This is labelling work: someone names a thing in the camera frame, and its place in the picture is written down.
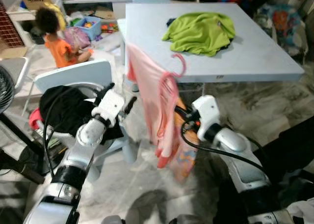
wire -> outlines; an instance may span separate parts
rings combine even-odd
[[[14,139],[2,126],[0,126],[0,131],[2,131],[13,143],[25,146],[25,144],[23,144],[21,141]]]
[[[6,172],[4,172],[4,173],[0,173],[0,176],[4,176],[4,175],[8,174],[11,170],[12,170],[12,169],[9,169],[9,171],[6,171]]]
[[[52,133],[49,135],[48,139],[46,139],[46,136],[47,136],[47,127],[48,127],[48,121],[49,121],[49,117],[50,117],[50,114],[51,114],[51,111],[54,107],[54,105],[56,104],[56,102],[63,96],[65,95],[66,93],[69,93],[70,91],[74,90],[74,89],[77,89],[77,88],[87,88],[89,90],[92,90],[94,93],[98,93],[97,90],[89,87],[89,86],[85,86],[85,85],[77,85],[77,86],[72,86],[71,88],[67,89],[66,91],[64,91],[63,93],[59,94],[55,99],[54,101],[52,102],[52,104],[50,105],[49,109],[48,109],[48,112],[47,112],[47,116],[45,118],[45,123],[44,123],[44,130],[43,130],[43,147],[44,147],[44,155],[45,155],[45,159],[47,161],[47,164],[48,164],[48,169],[49,169],[49,172],[51,174],[51,177],[54,178],[54,172],[53,172],[53,168],[52,168],[52,163],[51,163],[51,160],[50,160],[50,157],[49,157],[49,154],[48,154],[48,142],[49,140],[51,139],[53,133],[54,133],[54,130],[52,131]]]
[[[254,145],[256,145],[256,146],[261,150],[261,152],[262,152],[264,158],[265,158],[267,161],[270,160],[269,156],[267,155],[267,153],[265,152],[265,150],[264,150],[263,146],[261,146],[261,144],[259,144],[256,140],[254,140],[254,139],[252,139],[252,138],[250,138],[250,137],[247,137],[247,139],[248,139],[251,143],[253,143]]]
[[[267,174],[266,171],[265,171],[265,169],[264,169],[262,166],[258,165],[257,163],[252,162],[251,160],[248,160],[248,159],[246,159],[246,158],[243,158],[243,157],[241,157],[241,156],[238,156],[238,155],[236,155],[236,154],[232,154],[232,153],[229,153],[229,152],[226,152],[226,151],[221,151],[221,150],[213,149],[213,148],[206,148],[206,147],[202,147],[202,146],[199,146],[199,145],[196,145],[196,144],[193,144],[193,143],[189,142],[189,141],[185,138],[185,136],[184,136],[184,134],[185,134],[185,132],[184,132],[184,130],[185,130],[184,127],[185,127],[187,124],[188,124],[188,122],[184,122],[184,123],[182,124],[182,126],[181,126],[181,136],[182,136],[184,142],[187,143],[188,145],[190,145],[190,146],[192,146],[192,147],[194,147],[194,148],[200,149],[200,150],[207,151],[207,152],[216,153],[216,154],[221,154],[221,155],[226,155],[226,156],[232,157],[232,158],[234,158],[234,159],[239,159],[239,160],[241,160],[241,161],[243,161],[243,162],[246,162],[246,163],[248,163],[248,164],[250,164],[250,165],[252,165],[252,166],[258,168],[259,170],[261,170],[262,172],[264,172],[265,174]]]

pink cloth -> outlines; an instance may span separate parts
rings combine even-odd
[[[28,124],[31,127],[31,129],[33,129],[33,130],[39,129],[39,127],[37,125],[38,120],[40,120],[42,122],[44,121],[44,119],[40,115],[39,108],[35,109],[29,116]]]
[[[185,142],[177,131],[174,119],[174,109],[179,100],[179,91],[174,77],[180,77],[184,74],[186,70],[185,60],[180,54],[172,55],[172,57],[178,57],[181,60],[183,69],[180,69],[180,74],[169,73],[135,45],[127,44],[127,50],[130,61],[127,77],[138,84],[150,138],[153,144],[157,146],[157,167],[163,168],[170,164],[175,173],[181,172],[180,170],[184,168],[181,168],[177,162],[176,166],[171,165],[173,158],[177,156],[178,151],[182,153],[187,150],[195,152],[195,149],[191,149],[187,144],[184,146],[188,146],[188,149],[180,148]],[[192,159],[189,168],[185,169],[185,177],[188,176],[193,165],[194,159]]]

fan grille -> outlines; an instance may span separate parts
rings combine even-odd
[[[14,98],[14,82],[8,71],[0,66],[0,113],[3,113]]]

red cloth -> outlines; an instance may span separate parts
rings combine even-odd
[[[40,111],[39,108],[35,109],[29,116],[29,120],[28,120],[28,124],[31,127],[31,129],[39,129],[38,125],[37,125],[37,121],[44,121],[44,119],[41,117],[40,115]]]

green cloth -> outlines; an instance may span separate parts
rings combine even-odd
[[[171,40],[170,50],[214,56],[235,36],[232,20],[219,13],[190,13],[178,17],[162,40]]]

